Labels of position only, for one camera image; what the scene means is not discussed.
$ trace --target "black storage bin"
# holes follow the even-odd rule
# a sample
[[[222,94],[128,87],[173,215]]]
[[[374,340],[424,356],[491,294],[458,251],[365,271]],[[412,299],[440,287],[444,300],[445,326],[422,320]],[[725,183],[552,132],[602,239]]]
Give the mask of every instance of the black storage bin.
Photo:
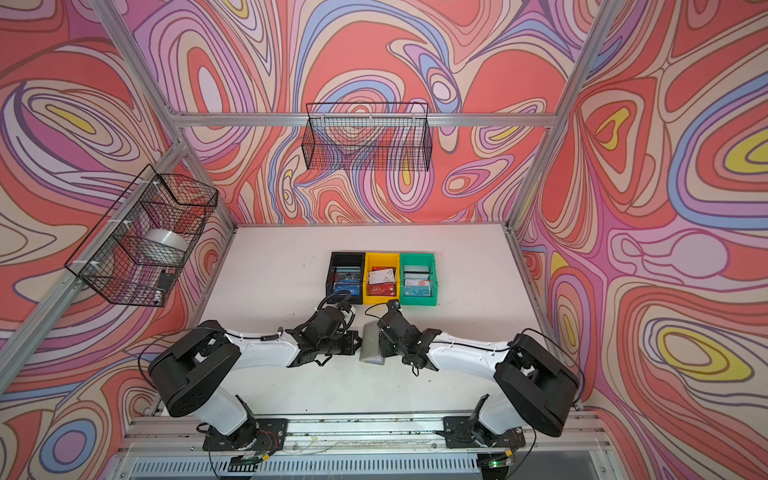
[[[333,292],[333,280],[336,276],[336,268],[338,266],[359,266],[360,267],[360,294],[352,295],[349,300],[354,305],[362,305],[362,275],[366,271],[366,254],[365,252],[332,252],[331,262],[328,266],[328,277],[326,278],[326,295],[330,295]],[[338,302],[344,295],[332,296],[329,302]]]

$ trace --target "white vent strip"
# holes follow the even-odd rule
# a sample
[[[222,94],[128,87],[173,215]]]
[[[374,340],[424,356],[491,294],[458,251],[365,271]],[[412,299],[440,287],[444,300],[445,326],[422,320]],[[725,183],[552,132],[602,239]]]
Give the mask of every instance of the white vent strip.
[[[236,467],[228,472],[229,458],[213,458],[220,476],[252,473],[254,476],[302,474],[413,474],[413,473],[476,473],[477,457],[467,453],[400,454],[400,455],[303,455],[290,458],[277,455],[259,468],[253,465]],[[137,458],[131,478],[209,478],[210,463],[202,458]]]

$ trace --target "stack of cards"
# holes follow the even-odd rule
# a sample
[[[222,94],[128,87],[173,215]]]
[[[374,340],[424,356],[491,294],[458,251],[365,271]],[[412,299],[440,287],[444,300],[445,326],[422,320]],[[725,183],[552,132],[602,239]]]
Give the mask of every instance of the stack of cards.
[[[353,296],[358,296],[361,281],[362,273],[359,266],[338,266],[333,279],[333,291],[349,290]]]
[[[402,268],[402,279],[404,296],[432,296],[428,266],[405,265]]]
[[[375,266],[368,274],[368,294],[395,296],[395,269],[391,266]]]

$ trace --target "yellow storage bin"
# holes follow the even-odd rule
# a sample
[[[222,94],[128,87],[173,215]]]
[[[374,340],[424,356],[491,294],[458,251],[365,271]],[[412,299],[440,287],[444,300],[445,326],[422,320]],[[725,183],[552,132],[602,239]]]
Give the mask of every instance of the yellow storage bin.
[[[368,273],[375,266],[395,267],[395,296],[378,296],[368,294]],[[366,271],[362,276],[362,303],[376,305],[389,300],[400,300],[400,254],[399,253],[366,253]]]

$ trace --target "storage bin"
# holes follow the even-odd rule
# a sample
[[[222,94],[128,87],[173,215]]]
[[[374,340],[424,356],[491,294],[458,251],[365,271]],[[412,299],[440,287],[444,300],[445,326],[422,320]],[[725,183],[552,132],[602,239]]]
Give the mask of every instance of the storage bin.
[[[331,262],[328,266],[328,277],[326,278],[326,295],[330,295],[333,292],[333,284],[336,276],[336,268],[338,266],[359,266],[360,274],[365,275],[366,271],[366,254],[365,252],[332,252]],[[352,305],[362,304],[362,292],[364,286],[362,281],[360,283],[360,295],[352,295],[349,302]],[[343,295],[334,295],[330,298],[330,302],[338,302],[343,298]]]
[[[434,253],[401,253],[400,265],[419,265],[429,268],[429,285],[431,288],[432,296],[407,296],[400,295],[401,305],[425,305],[436,306],[437,305],[437,269],[435,268],[435,254]],[[403,287],[406,284],[406,279],[400,276],[400,293],[403,291]]]
[[[368,294],[368,273],[375,266],[395,267],[395,296],[378,296]],[[365,274],[362,276],[362,302],[366,305],[386,303],[400,298],[400,254],[399,253],[366,253]]]

